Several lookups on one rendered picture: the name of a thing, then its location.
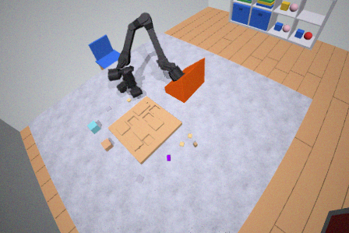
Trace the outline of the dark grey bent rod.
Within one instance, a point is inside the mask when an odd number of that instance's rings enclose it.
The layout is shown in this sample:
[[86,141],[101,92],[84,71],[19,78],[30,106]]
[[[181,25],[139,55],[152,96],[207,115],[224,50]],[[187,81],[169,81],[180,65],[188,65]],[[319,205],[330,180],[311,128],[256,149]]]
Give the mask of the dark grey bent rod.
[[141,184],[143,182],[143,177],[139,175],[136,181]]

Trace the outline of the teal cube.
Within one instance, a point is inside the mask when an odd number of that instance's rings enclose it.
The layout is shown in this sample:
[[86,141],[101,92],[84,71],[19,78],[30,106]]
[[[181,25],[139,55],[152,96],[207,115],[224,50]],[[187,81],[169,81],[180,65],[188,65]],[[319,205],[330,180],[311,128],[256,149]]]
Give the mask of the teal cube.
[[97,125],[97,123],[95,121],[92,121],[88,126],[87,126],[94,134],[96,132],[99,132],[100,128]]

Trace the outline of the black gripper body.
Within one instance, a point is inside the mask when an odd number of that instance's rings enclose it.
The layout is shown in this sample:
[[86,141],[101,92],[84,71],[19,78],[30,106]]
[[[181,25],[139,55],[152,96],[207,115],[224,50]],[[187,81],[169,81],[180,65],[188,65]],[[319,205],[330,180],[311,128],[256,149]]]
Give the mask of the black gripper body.
[[126,81],[126,83],[132,89],[131,94],[132,94],[133,98],[138,97],[139,95],[143,94],[141,89],[139,87],[137,87],[136,78],[134,76],[131,79],[123,79],[123,80]]

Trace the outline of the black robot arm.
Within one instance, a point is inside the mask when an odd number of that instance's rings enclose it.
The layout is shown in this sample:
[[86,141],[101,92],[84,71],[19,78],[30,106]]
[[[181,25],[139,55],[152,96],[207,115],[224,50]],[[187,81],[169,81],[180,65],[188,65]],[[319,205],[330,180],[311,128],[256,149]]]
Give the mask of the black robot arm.
[[[185,73],[183,73],[183,71],[179,68],[178,65],[176,65],[174,62],[169,62],[165,57],[161,49],[161,46],[158,42],[157,35],[154,31],[152,19],[150,18],[150,15],[148,12],[142,13],[140,17],[138,17],[132,23],[129,24],[129,27],[127,29],[126,36],[125,36],[124,47],[118,58],[117,67],[116,69],[108,70],[109,81],[120,80],[121,77],[123,77],[123,79],[131,79],[133,77],[132,72],[134,72],[134,67],[133,66],[125,67],[125,66],[130,64],[130,60],[131,60],[130,51],[131,51],[131,46],[134,40],[136,30],[138,30],[143,26],[145,27],[153,43],[154,50],[158,58],[158,60],[156,60],[158,67],[160,67],[164,71],[167,70],[171,79],[173,81],[177,81]],[[124,80],[122,80],[116,87],[121,93],[126,92],[127,88],[130,88],[130,86]]]

